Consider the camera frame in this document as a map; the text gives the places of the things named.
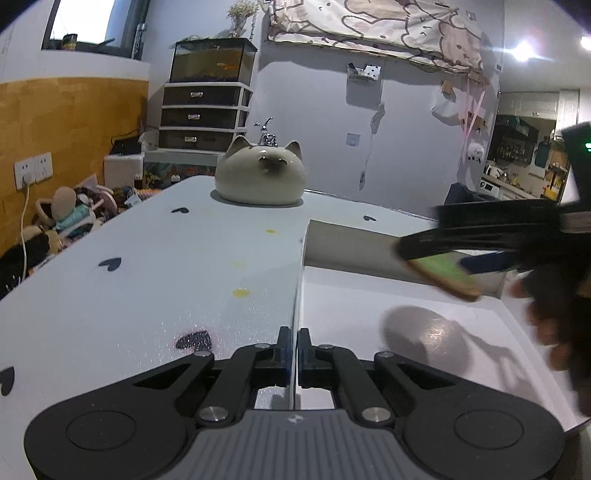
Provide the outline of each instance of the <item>ceiling light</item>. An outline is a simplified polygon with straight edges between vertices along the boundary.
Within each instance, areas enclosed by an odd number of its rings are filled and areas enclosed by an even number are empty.
[[[509,52],[511,52],[518,61],[528,61],[530,58],[535,57],[534,49],[531,48],[531,45],[526,41],[521,42]]]

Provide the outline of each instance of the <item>gray gripper base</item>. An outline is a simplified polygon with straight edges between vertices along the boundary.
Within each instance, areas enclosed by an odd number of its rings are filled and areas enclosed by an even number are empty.
[[[433,480],[394,435],[344,410],[248,410],[240,423],[197,435],[160,480]]]

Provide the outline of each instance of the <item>microwave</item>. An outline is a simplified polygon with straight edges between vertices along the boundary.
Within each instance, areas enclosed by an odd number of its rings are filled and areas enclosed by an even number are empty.
[[[494,198],[497,198],[499,200],[501,200],[502,198],[501,188],[486,180],[480,180],[480,185],[478,185],[478,191],[486,193],[488,195],[492,195]]]

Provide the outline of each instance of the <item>window frame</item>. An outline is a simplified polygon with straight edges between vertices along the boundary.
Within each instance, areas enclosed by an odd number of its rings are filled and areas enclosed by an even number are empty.
[[[54,0],[47,26],[45,28],[45,35],[43,36],[42,50],[61,50],[61,39],[51,38],[51,31],[56,20],[57,11],[60,8],[61,0]],[[110,45],[102,45],[96,43],[88,43],[78,41],[76,43],[75,51],[84,51],[90,53],[99,53],[103,55],[111,55],[115,57],[123,57],[127,59],[132,58],[134,50],[135,33],[139,24],[145,23],[148,16],[148,8],[150,7],[150,0],[131,0],[123,35],[121,38],[120,47],[112,47]],[[143,48],[140,47],[136,53],[134,60],[141,60]]]

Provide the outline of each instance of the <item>power cord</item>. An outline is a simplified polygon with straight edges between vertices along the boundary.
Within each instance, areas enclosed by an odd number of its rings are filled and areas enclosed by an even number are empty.
[[[34,180],[32,174],[27,173],[23,177],[22,182],[27,185],[27,196],[25,198],[25,206],[22,208],[22,215],[21,215],[21,243],[22,243],[23,263],[22,263],[22,275],[21,275],[21,278],[18,279],[19,285],[21,284],[21,282],[23,280],[25,280],[25,275],[27,275],[27,247],[25,246],[25,237],[24,237],[22,231],[24,230],[25,212],[27,211],[27,205],[29,204],[29,193],[30,193],[31,183],[34,183],[35,180]]]

